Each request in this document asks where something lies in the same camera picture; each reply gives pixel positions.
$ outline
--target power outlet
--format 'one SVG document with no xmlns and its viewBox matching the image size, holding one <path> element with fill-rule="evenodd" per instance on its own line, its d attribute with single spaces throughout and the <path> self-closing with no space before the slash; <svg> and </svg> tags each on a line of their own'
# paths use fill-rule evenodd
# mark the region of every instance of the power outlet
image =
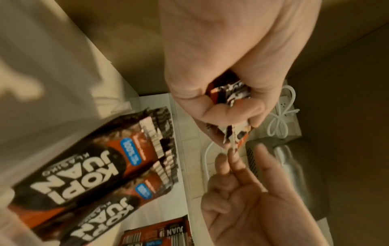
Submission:
<svg viewBox="0 0 389 246">
<path fill-rule="evenodd" d="M 291 98 L 288 96 L 280 96 L 280 106 L 281 106 L 281 112 L 285 110 L 285 108 L 288 106 L 289 102 L 291 101 Z M 294 122 L 294 114 L 288 114 L 288 115 L 283 115 L 282 119 L 285 121 L 285 123 L 290 123 Z"/>
</svg>

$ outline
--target silver container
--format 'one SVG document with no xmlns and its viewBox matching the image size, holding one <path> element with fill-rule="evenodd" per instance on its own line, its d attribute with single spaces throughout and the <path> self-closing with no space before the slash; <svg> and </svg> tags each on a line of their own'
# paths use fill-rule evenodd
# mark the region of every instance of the silver container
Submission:
<svg viewBox="0 0 389 246">
<path fill-rule="evenodd" d="M 266 137 L 248 141 L 246 151 L 249 168 L 262 181 L 261 173 L 253 156 L 253 149 L 259 143 L 263 143 L 280 162 L 296 192 L 315 220 L 326 217 L 329 211 L 327 188 L 320 172 L 320 162 L 309 142 L 300 137 L 286 139 Z"/>
</svg>

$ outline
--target white cable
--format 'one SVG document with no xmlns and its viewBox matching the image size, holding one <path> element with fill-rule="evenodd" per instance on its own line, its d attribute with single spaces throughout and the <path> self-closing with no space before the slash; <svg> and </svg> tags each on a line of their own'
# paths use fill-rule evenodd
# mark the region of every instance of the white cable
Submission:
<svg viewBox="0 0 389 246">
<path fill-rule="evenodd" d="M 279 137 L 281 139 L 284 139 L 284 138 L 286 138 L 288 136 L 289 129 L 288 129 L 288 125 L 283 120 L 282 116 L 288 115 L 288 114 L 292 114 L 293 115 L 293 114 L 299 112 L 300 110 L 299 109 L 289 110 L 293 106 L 293 103 L 296 100 L 296 91 L 295 91 L 295 89 L 293 89 L 292 86 L 283 86 L 282 88 L 283 89 L 288 89 L 288 90 L 291 91 L 292 99 L 290 100 L 289 104 L 285 107 L 285 109 L 282 110 L 282 111 L 281 111 L 280 101 L 277 102 L 277 104 L 276 104 L 276 113 L 277 114 L 270 113 L 270 115 L 273 116 L 274 118 L 271 120 L 271 122 L 267 126 L 267 135 L 270 136 L 270 137 L 274 136 L 276 134 L 276 131 L 277 131 L 278 127 L 280 126 L 280 123 L 282 123 L 282 125 L 284 127 L 284 130 L 285 130 L 284 134 L 281 135 L 281 136 L 277 136 L 277 137 Z M 271 132 L 271 127 L 273 126 L 274 122 L 276 122 L 276 126 L 274 127 L 273 132 Z"/>
<path fill-rule="evenodd" d="M 282 125 L 284 126 L 284 129 L 285 129 L 285 132 L 284 132 L 284 134 L 282 136 L 278 136 L 278 137 L 284 139 L 284 138 L 286 138 L 288 136 L 289 129 L 288 129 L 288 125 L 281 118 L 281 116 L 284 116 L 284 115 L 287 115 L 287 114 L 294 114 L 294 113 L 299 112 L 300 110 L 299 109 L 289 110 L 292 107 L 292 105 L 295 102 L 295 100 L 296 100 L 296 91 L 295 91 L 295 89 L 293 89 L 292 86 L 283 86 L 282 88 L 283 89 L 288 89 L 288 90 L 291 91 L 292 99 L 291 99 L 291 101 L 285 107 L 285 109 L 283 111 L 281 111 L 280 101 L 277 102 L 277 104 L 276 104 L 276 112 L 277 112 L 277 114 L 270 113 L 270 115 L 273 116 L 274 118 L 271 120 L 271 122 L 269 123 L 269 126 L 267 127 L 267 134 L 269 136 L 271 136 L 271 137 L 274 136 L 276 134 L 276 130 L 278 129 L 280 123 L 282 123 Z M 274 131 L 271 133 L 270 132 L 271 126 L 273 125 L 274 122 L 276 122 L 276 127 L 274 128 Z M 203 159 L 202 159 L 203 167 L 204 167 L 204 172 L 205 172 L 205 177 L 207 178 L 207 182 L 209 180 L 209 172 L 208 172 L 208 165 L 207 165 L 207 154 L 208 154 L 208 151 L 211 149 L 213 143 L 214 142 L 212 141 L 208 145 L 208 147 L 205 149 L 204 156 L 203 156 Z"/>
</svg>

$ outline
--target pinky finger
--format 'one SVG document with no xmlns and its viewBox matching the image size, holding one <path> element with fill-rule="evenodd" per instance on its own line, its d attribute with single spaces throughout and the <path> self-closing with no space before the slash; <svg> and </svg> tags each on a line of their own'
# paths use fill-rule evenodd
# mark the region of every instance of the pinky finger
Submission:
<svg viewBox="0 0 389 246">
<path fill-rule="evenodd" d="M 231 204 L 221 194 L 210 191 L 201 199 L 201 212 L 207 228 L 210 228 L 219 214 L 227 214 L 231 211 Z"/>
</svg>

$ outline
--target blue rectangular sticker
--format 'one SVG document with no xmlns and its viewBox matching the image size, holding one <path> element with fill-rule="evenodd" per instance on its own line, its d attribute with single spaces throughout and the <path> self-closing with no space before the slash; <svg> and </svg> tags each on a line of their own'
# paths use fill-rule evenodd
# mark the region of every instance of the blue rectangular sticker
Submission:
<svg viewBox="0 0 389 246">
<path fill-rule="evenodd" d="M 155 240 L 155 241 L 152 241 L 152 242 L 147 242 L 145 244 L 145 246 L 158 246 L 158 245 L 161 245 L 162 244 L 162 240 Z"/>
<path fill-rule="evenodd" d="M 122 141 L 120 141 L 120 146 L 126 153 L 126 156 L 132 166 L 137 166 L 142 162 L 141 156 L 139 155 L 134 141 L 131 138 L 123 138 Z"/>
<path fill-rule="evenodd" d="M 145 184 L 138 184 L 135 191 L 146 200 L 153 197 L 153 194 Z"/>
</svg>

